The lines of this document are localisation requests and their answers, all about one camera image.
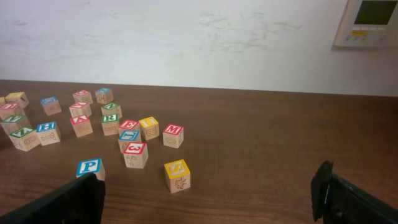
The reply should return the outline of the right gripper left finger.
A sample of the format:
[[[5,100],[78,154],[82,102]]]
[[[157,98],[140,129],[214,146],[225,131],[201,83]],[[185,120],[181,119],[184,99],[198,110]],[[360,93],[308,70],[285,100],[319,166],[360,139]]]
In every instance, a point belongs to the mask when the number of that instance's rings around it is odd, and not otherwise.
[[[85,174],[1,216],[1,223],[101,223],[105,181]]]

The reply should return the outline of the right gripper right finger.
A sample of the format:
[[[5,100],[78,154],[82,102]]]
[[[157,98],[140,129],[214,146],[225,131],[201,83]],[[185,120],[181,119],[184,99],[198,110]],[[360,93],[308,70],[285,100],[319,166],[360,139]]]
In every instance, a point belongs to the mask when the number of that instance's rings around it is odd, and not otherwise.
[[[313,220],[324,224],[397,224],[397,210],[333,172],[324,161],[311,181]]]

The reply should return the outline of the blue D block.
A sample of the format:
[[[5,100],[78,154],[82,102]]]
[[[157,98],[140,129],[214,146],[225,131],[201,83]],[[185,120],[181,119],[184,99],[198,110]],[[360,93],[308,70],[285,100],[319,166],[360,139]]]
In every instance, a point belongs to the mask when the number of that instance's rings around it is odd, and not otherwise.
[[[40,100],[40,104],[48,116],[62,112],[60,103],[55,96]]]

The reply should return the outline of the wall control panel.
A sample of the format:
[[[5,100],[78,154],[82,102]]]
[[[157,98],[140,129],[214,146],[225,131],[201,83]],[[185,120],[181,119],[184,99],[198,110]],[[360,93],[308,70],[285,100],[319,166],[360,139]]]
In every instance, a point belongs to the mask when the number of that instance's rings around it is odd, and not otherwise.
[[[336,47],[397,47],[397,0],[348,0]]]

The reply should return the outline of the yellow S block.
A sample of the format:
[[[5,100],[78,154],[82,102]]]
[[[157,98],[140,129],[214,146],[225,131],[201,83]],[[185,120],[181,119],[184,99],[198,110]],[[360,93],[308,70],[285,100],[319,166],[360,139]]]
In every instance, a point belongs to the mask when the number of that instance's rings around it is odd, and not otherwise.
[[[176,193],[190,188],[190,169],[183,159],[164,165],[165,179],[170,193]]]

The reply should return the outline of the green V block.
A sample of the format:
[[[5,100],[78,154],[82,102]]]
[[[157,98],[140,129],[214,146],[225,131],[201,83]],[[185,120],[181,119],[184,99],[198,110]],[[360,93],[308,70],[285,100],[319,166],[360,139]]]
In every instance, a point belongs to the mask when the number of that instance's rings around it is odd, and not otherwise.
[[[11,115],[1,121],[1,126],[6,134],[11,134],[21,128],[31,128],[31,124],[26,115]]]

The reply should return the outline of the green N block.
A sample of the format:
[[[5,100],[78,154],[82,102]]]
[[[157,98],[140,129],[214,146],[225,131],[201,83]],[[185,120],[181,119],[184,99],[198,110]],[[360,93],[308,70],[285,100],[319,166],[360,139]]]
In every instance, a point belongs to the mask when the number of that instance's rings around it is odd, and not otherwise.
[[[121,106],[114,102],[110,102],[106,105],[103,105],[101,107],[101,111],[102,111],[103,115],[117,114],[118,118],[122,118],[122,116],[123,116],[122,111],[121,111]]]

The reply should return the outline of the yellow block near E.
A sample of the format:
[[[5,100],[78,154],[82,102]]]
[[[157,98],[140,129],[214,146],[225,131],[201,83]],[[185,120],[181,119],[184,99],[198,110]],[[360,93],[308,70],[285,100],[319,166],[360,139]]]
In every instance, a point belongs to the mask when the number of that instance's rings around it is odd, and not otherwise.
[[[153,116],[141,119],[139,123],[141,134],[146,141],[160,136],[159,122]]]

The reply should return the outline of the blue P block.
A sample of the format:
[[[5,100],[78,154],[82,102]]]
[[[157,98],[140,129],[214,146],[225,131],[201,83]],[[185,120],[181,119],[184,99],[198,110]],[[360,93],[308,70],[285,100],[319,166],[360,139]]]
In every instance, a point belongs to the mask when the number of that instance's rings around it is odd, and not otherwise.
[[[105,169],[101,158],[88,159],[80,161],[76,171],[76,177],[93,173],[98,180],[105,181]]]

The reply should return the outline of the blue T block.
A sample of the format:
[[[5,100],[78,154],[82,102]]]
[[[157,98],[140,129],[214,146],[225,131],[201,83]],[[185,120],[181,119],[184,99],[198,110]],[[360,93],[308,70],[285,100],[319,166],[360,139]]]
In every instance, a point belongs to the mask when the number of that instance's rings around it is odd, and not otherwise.
[[[130,142],[141,142],[141,134],[136,130],[123,131],[118,139],[120,152],[123,153]]]

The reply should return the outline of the green R block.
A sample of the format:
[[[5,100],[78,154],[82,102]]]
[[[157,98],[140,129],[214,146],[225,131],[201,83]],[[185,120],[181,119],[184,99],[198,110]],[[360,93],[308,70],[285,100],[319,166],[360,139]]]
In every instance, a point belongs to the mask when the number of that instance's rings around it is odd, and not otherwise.
[[[119,134],[118,114],[106,114],[102,116],[101,124],[105,136]]]

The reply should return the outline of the yellow block upper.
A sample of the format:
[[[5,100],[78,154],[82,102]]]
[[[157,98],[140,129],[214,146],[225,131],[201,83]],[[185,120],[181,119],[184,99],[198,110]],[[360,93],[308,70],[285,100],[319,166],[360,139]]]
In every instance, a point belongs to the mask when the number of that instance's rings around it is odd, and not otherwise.
[[[8,103],[18,103],[22,108],[29,105],[29,100],[25,92],[10,93],[5,97]]]

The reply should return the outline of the red Q block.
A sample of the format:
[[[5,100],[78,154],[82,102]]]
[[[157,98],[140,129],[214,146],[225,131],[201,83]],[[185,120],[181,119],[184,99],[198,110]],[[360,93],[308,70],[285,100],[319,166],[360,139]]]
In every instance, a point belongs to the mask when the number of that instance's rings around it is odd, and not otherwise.
[[[77,102],[85,102],[89,104],[93,103],[91,93],[87,90],[80,90],[78,92],[75,92],[73,94],[73,99],[75,100],[75,103]]]

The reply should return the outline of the red E block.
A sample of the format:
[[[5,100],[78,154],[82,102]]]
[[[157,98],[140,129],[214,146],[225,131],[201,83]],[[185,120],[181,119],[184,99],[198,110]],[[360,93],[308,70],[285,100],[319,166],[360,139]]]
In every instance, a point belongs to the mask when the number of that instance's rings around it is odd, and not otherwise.
[[[122,135],[124,131],[140,131],[140,123],[138,121],[126,119],[119,124],[119,135]]]

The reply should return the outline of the blue H block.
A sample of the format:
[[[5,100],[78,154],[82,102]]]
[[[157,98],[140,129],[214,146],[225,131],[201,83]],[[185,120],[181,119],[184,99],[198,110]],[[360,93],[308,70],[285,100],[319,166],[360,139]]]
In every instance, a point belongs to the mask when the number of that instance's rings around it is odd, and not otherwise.
[[[43,146],[60,142],[61,139],[61,134],[55,121],[38,124],[36,133]]]

